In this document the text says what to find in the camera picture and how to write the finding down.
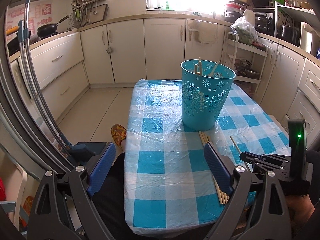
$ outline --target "blue gripper pad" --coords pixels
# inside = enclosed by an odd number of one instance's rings
[[[204,146],[204,158],[221,191],[227,193],[228,196],[231,196],[233,193],[233,187],[231,187],[231,175],[223,165],[218,154],[208,143]]]
[[[87,189],[89,196],[92,197],[94,193],[100,190],[115,157],[116,146],[111,143],[89,176],[89,187]]]

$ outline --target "wooden chopstick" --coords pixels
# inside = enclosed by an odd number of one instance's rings
[[[201,138],[201,141],[202,141],[203,146],[204,146],[206,143],[208,143],[209,141],[211,141],[210,136],[206,135],[205,132],[199,131],[199,135],[200,135],[200,138]],[[213,175],[212,175],[212,177],[213,177],[214,185],[215,185],[215,187],[216,187],[216,191],[217,191],[217,195],[218,195],[218,198],[219,198],[220,205],[225,205],[225,204],[228,202],[227,194],[226,194],[226,193],[223,193],[223,192],[221,191],[221,189],[219,188],[219,185],[218,185],[216,179],[214,178]]]
[[[239,147],[237,146],[237,144],[236,144],[235,140],[233,139],[233,137],[232,137],[232,136],[230,136],[230,139],[231,139],[231,141],[233,142],[233,144],[234,144],[235,148],[237,149],[238,153],[240,154],[240,153],[241,153],[241,151],[240,151]],[[250,171],[249,166],[247,165],[247,163],[246,163],[246,162],[244,162],[244,165],[245,165],[245,167],[247,168],[247,170],[248,170],[248,171]]]

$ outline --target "orange patterned slipper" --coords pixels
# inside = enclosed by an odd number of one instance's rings
[[[127,129],[124,128],[122,125],[115,124],[114,126],[111,127],[110,132],[116,145],[122,149],[121,142],[125,140],[125,137],[127,136]]]

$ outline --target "white tile floor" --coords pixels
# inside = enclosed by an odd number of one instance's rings
[[[89,89],[60,122],[61,131],[72,144],[113,142],[110,128],[116,123],[127,128],[132,89]]]

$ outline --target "plastic table cover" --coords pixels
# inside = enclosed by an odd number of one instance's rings
[[[217,220],[220,205],[199,133],[181,120],[181,81],[140,80],[134,87],[124,161],[125,220],[145,236],[168,236]],[[290,155],[289,140],[243,90],[232,84],[212,130],[222,155]]]

